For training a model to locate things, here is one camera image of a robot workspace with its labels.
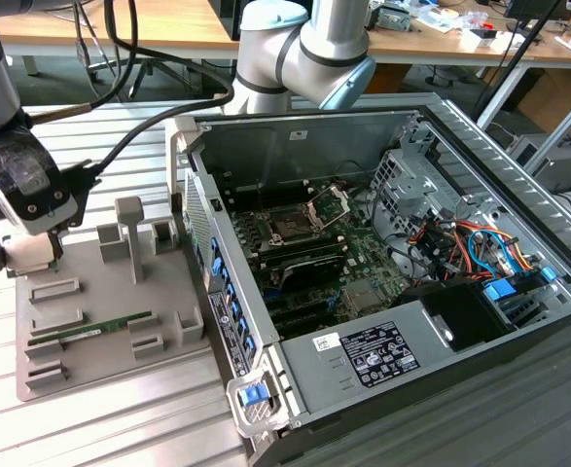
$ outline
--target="wooden desk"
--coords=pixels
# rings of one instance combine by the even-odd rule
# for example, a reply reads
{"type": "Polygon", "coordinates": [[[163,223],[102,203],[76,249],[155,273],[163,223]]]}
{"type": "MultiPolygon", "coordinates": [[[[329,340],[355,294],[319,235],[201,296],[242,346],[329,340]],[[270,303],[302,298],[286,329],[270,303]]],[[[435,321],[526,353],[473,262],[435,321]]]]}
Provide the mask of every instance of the wooden desk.
{"type": "MultiPolygon", "coordinates": [[[[126,1],[119,0],[115,4],[119,35],[128,39],[126,1]]],[[[137,7],[141,45],[186,58],[237,57],[238,44],[229,39],[207,0],[137,0],[137,7]]],[[[497,28],[506,29],[506,19],[489,7],[477,5],[474,0],[467,0],[454,8],[458,12],[486,11],[497,28]]],[[[109,48],[103,7],[94,5],[89,8],[89,16],[101,36],[102,44],[109,48]]],[[[442,34],[416,21],[412,24],[415,31],[409,33],[387,30],[370,33],[370,54],[378,63],[462,66],[497,66],[499,63],[501,54],[491,49],[475,52],[461,49],[459,31],[442,34]]],[[[544,41],[530,48],[488,106],[479,120],[481,126],[488,125],[529,68],[571,68],[571,51],[558,44],[554,39],[555,34],[543,32],[542,35],[544,41]]],[[[73,24],[42,13],[0,18],[0,36],[7,54],[76,53],[73,24]]]]}

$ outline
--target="power supply label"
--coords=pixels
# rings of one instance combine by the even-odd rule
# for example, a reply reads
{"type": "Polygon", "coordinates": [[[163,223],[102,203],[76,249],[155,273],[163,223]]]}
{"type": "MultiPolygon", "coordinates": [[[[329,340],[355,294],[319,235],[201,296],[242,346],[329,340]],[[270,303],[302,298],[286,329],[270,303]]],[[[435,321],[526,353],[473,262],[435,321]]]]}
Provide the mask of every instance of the power supply label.
{"type": "Polygon", "coordinates": [[[419,368],[393,321],[341,338],[341,345],[361,383],[367,387],[419,368]]]}

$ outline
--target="motherboard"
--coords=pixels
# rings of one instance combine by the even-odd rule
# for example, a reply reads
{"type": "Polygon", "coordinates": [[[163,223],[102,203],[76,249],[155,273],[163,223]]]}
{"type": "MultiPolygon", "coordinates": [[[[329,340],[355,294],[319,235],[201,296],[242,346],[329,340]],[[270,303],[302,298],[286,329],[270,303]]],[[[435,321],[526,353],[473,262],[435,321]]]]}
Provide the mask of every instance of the motherboard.
{"type": "Polygon", "coordinates": [[[348,191],[305,183],[235,200],[238,239],[285,339],[387,309],[410,285],[348,191]]]}

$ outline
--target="blue connector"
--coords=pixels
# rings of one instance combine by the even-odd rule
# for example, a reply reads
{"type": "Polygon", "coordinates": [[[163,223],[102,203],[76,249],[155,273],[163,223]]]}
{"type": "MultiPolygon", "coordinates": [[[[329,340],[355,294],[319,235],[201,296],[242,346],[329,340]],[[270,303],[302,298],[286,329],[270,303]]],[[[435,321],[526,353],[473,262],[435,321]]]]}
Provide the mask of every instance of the blue connector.
{"type": "Polygon", "coordinates": [[[508,282],[508,279],[499,279],[494,282],[490,282],[484,289],[488,297],[494,302],[505,299],[517,292],[517,289],[508,282]]]}
{"type": "Polygon", "coordinates": [[[233,319],[237,321],[242,314],[242,307],[239,305],[237,300],[233,300],[231,304],[231,310],[233,312],[233,319]]]}
{"type": "Polygon", "coordinates": [[[248,352],[248,356],[253,358],[255,356],[255,341],[250,336],[246,338],[244,341],[244,346],[246,347],[246,351],[248,352]]]}
{"type": "Polygon", "coordinates": [[[244,407],[259,404],[269,399],[268,387],[262,383],[255,386],[248,386],[239,391],[239,397],[244,407]]]}
{"type": "Polygon", "coordinates": [[[237,326],[238,333],[244,337],[248,333],[248,323],[246,323],[246,319],[242,318],[239,320],[239,326],[237,326]]]}
{"type": "Polygon", "coordinates": [[[211,267],[211,275],[213,275],[214,277],[220,275],[221,272],[223,271],[224,265],[225,263],[223,262],[223,259],[220,256],[216,258],[214,260],[214,264],[211,267]]]}
{"type": "Polygon", "coordinates": [[[557,279],[557,273],[553,270],[553,268],[551,268],[550,266],[545,266],[544,268],[542,268],[542,270],[540,271],[540,273],[543,275],[543,277],[545,279],[547,279],[549,282],[553,282],[554,280],[557,279]]]}
{"type": "Polygon", "coordinates": [[[235,298],[235,288],[233,287],[233,284],[229,284],[227,286],[227,295],[229,296],[230,300],[235,298]]]}

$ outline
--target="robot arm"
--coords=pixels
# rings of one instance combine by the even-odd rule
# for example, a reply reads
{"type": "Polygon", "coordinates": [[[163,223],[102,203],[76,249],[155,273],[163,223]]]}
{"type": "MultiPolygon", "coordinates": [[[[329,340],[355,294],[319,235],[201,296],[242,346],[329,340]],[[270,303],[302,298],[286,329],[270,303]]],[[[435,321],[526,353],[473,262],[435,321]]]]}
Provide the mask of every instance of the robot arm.
{"type": "Polygon", "coordinates": [[[285,113],[289,90],[323,110],[350,107],[375,72],[364,28],[369,0],[314,0],[311,17],[284,0],[246,6],[235,99],[237,113],[285,113]]]}
{"type": "MultiPolygon", "coordinates": [[[[45,10],[67,2],[0,0],[0,17],[45,10]]],[[[8,218],[30,235],[48,236],[57,246],[55,236],[59,232],[82,223],[95,177],[89,176],[85,164],[60,172],[29,127],[0,43],[0,218],[8,218]]],[[[54,251],[59,257],[61,249],[54,251]]],[[[6,253],[0,245],[0,269],[6,265],[6,253]]]]}

